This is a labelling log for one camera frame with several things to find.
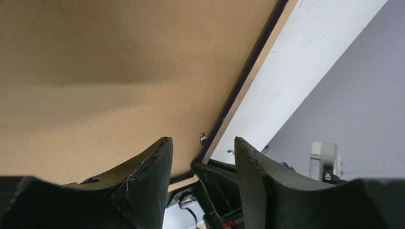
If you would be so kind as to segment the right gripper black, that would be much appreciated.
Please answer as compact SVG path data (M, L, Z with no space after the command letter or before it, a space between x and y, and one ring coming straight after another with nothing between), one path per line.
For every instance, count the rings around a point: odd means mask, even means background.
M235 165L193 162L195 183L170 191L168 229L243 229L245 227Z

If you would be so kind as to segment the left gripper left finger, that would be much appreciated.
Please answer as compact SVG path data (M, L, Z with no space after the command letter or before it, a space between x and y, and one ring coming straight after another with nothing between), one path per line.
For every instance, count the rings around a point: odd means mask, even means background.
M0 178L3 229L160 229L173 142L162 137L139 155L82 183L33 176Z

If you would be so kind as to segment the blue wooden photo frame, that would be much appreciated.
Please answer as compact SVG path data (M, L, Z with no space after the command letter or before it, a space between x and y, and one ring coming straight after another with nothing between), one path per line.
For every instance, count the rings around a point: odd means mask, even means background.
M0 173L80 183L174 142L194 183L225 104L292 11L282 0L3 0Z

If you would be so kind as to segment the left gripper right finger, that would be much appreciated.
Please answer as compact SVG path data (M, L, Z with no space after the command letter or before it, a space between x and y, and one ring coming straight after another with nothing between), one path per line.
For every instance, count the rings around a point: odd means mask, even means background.
M241 137L235 165L247 229L402 229L405 181L362 178L332 185L262 155Z

